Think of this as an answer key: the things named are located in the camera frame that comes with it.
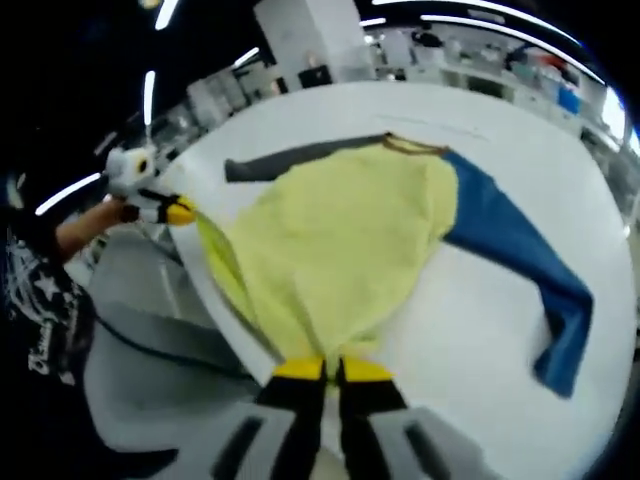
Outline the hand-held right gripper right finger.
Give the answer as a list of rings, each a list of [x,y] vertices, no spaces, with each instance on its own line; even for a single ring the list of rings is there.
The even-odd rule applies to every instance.
[[[393,375],[343,357],[340,444],[352,479],[493,479],[482,448],[425,407],[407,405]]]

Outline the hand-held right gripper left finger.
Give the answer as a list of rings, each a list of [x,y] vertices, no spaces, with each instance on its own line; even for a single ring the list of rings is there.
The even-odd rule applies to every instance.
[[[288,360],[252,401],[214,416],[179,449],[176,479],[308,479],[320,449],[325,361]]]

